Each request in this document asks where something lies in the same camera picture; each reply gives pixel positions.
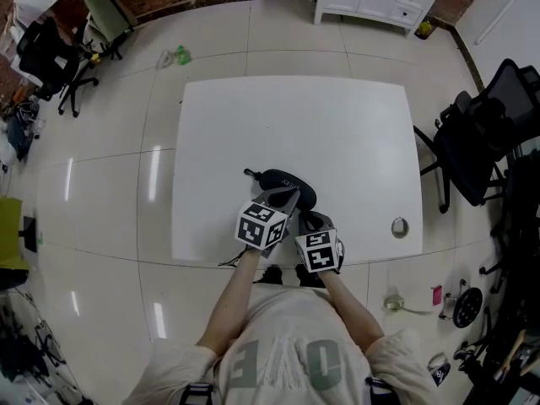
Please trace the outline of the person's right forearm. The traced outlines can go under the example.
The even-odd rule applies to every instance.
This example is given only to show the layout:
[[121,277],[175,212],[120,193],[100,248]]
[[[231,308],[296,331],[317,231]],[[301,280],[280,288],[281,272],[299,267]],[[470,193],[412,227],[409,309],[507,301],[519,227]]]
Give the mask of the person's right forearm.
[[385,336],[380,324],[354,297],[336,272],[321,272],[319,278],[324,283],[350,337],[365,354],[373,343]]

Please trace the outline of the person's left trouser leg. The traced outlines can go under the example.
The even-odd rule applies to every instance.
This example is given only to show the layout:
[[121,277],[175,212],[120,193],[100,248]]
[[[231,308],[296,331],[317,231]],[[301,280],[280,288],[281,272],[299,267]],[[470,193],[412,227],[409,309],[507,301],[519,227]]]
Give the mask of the person's left trouser leg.
[[283,284],[283,272],[277,265],[267,267],[262,276],[255,281],[255,284]]

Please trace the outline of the metal long-handled scoop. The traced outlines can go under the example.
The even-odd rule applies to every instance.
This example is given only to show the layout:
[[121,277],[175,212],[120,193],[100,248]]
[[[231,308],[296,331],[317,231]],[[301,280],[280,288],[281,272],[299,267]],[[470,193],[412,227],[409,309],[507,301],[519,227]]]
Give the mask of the metal long-handled scoop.
[[390,295],[383,302],[384,308],[392,312],[405,311],[418,316],[429,316],[433,314],[431,310],[412,310],[405,306],[405,299],[399,294]]

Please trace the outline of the green hanging coat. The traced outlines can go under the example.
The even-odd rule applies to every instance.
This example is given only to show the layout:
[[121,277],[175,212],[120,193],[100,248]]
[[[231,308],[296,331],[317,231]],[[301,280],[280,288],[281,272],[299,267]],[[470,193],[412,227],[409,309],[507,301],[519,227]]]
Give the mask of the green hanging coat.
[[108,42],[138,25],[136,17],[120,0],[84,0],[84,3],[97,30]]

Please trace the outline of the black padded office chair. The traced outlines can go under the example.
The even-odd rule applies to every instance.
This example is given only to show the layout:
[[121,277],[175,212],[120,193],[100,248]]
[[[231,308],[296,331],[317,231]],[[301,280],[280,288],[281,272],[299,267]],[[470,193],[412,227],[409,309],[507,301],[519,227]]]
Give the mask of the black padded office chair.
[[77,90],[86,84],[96,86],[99,80],[84,77],[87,70],[95,65],[77,46],[63,40],[54,18],[48,17],[41,23],[32,22],[17,45],[17,53],[19,69],[41,81],[34,95],[49,101],[53,95],[60,94],[62,99],[58,113],[64,112],[64,105],[69,100],[73,117],[78,117]]

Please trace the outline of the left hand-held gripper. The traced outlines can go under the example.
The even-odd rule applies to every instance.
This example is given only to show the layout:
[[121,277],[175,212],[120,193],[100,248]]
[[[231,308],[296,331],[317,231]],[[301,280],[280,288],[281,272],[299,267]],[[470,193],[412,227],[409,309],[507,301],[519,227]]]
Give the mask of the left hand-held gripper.
[[289,226],[298,201],[298,188],[278,187],[264,191],[240,210],[235,238],[246,248],[261,251],[268,259],[289,236]]

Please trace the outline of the small bin with green contents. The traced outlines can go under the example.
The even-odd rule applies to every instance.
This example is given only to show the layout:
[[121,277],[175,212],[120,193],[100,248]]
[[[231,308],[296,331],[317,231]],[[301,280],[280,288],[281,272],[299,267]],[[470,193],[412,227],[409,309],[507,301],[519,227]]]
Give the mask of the small bin with green contents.
[[416,29],[414,34],[420,40],[425,41],[430,37],[430,35],[435,30],[435,28],[436,28],[436,24],[433,24],[430,21],[430,18],[426,18],[418,25],[418,28]]

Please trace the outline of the green bottle on floor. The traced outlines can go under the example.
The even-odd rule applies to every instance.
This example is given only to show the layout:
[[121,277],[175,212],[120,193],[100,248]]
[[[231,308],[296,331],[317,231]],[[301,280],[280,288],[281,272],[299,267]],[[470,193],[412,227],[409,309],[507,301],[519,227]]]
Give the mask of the green bottle on floor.
[[158,60],[157,69],[167,68],[172,64],[186,65],[192,60],[191,53],[184,47],[178,46],[175,51],[164,50]]

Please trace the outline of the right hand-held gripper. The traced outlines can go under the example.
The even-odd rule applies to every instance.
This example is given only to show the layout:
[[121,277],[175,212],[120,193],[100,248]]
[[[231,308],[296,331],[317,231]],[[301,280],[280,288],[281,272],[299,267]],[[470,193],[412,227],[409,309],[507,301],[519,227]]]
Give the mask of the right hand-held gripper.
[[322,213],[310,211],[299,213],[298,225],[299,236],[295,237],[295,245],[307,271],[339,272],[344,259],[344,245],[332,220]]

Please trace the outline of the black round wheeled device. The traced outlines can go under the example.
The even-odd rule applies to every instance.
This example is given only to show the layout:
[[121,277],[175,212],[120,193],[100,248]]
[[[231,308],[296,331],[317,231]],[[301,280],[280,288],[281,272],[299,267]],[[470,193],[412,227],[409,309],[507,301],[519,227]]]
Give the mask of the black round wheeled device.
[[459,282],[456,295],[446,293],[439,318],[451,321],[458,329],[470,326],[483,308],[483,293],[480,288],[472,287],[465,279]]

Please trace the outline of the person's cream printed shirt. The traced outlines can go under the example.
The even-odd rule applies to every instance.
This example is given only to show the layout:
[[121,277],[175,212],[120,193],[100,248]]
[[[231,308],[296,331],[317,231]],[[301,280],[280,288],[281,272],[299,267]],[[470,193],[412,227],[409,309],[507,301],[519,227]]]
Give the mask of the person's cream printed shirt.
[[414,331],[362,351],[325,294],[260,283],[243,331],[223,356],[158,339],[122,405],[180,405],[198,382],[211,387],[212,405],[442,405]]

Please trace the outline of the dark equipment clutter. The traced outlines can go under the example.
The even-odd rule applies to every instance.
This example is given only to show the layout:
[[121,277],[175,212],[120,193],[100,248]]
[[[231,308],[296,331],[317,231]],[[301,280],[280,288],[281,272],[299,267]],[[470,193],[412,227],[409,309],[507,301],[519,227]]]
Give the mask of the dark equipment clutter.
[[21,405],[94,405],[68,370],[45,321],[32,334],[9,305],[0,305],[0,376],[17,390]]

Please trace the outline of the dark sneaker pair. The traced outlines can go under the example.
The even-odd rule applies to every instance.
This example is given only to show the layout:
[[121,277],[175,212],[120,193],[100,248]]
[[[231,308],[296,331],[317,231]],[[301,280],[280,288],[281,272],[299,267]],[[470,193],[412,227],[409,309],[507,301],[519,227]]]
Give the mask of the dark sneaker pair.
[[464,341],[459,349],[453,354],[453,359],[460,361],[474,359],[476,357],[478,347],[479,345],[477,343],[469,343],[468,341]]

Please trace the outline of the black glasses case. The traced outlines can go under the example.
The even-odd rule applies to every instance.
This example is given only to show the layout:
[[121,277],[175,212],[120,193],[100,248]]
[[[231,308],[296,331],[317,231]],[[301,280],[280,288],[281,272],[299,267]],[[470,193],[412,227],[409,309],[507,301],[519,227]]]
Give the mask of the black glasses case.
[[297,208],[301,212],[310,211],[316,205],[317,196],[315,190],[299,177],[286,171],[269,169],[258,172],[245,168],[244,174],[257,181],[263,191],[284,187],[298,189],[300,191],[300,199],[297,203]]

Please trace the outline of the yellow-green chair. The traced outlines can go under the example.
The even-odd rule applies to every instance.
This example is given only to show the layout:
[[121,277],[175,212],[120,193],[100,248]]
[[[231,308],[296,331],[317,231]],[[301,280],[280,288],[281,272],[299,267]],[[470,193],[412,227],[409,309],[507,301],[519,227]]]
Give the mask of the yellow-green chair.
[[0,268],[23,270],[30,266],[19,250],[19,220],[22,201],[12,197],[0,197]]

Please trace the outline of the dark office chairs group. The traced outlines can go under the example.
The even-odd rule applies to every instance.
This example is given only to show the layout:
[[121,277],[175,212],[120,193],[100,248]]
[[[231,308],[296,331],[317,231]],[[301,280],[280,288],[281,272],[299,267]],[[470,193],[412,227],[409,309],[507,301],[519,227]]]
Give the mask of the dark office chairs group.
[[526,335],[540,336],[540,150],[511,164],[507,189],[505,295],[483,361],[487,380],[478,405],[508,403],[508,391],[520,378]]

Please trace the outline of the black mesh office chair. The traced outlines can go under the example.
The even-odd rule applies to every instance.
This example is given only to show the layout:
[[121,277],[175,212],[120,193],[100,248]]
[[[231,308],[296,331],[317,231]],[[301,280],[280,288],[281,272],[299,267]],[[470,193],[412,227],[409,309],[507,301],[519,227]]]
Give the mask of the black mesh office chair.
[[414,133],[435,156],[420,171],[423,176],[441,169],[444,201],[450,207],[450,185],[473,206],[489,199],[486,191],[502,186],[503,177],[492,181],[496,163],[520,144],[540,136],[540,72],[532,66],[518,67],[506,58],[488,86],[476,97],[462,91],[435,121],[432,138],[415,127]]

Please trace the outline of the person's left forearm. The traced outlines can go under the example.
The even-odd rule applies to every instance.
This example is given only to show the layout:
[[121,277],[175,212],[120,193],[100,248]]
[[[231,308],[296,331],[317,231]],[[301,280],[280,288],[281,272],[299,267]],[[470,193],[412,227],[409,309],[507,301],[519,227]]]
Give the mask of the person's left forearm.
[[244,326],[251,286],[261,257],[259,250],[246,251],[213,308],[197,346],[212,350],[218,357],[237,339]]

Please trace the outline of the white chair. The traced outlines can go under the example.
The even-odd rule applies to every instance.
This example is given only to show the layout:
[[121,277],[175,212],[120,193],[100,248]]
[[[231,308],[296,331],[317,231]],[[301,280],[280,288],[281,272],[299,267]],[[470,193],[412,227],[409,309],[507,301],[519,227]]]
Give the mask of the white chair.
[[122,59],[122,55],[119,52],[119,45],[125,36],[121,35],[113,41],[107,40],[105,35],[98,29],[92,17],[86,19],[86,25],[83,32],[83,45],[92,52],[93,55],[97,55],[95,60],[101,57],[109,56],[111,60],[115,58],[117,60]]

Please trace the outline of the black flat box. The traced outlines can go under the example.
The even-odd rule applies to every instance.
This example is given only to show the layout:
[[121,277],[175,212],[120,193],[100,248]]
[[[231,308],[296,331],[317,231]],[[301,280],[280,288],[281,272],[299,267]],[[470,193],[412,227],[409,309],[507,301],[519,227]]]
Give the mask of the black flat box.
[[26,250],[33,253],[37,252],[36,220],[34,218],[23,217],[23,229],[19,231],[19,237],[24,240]]

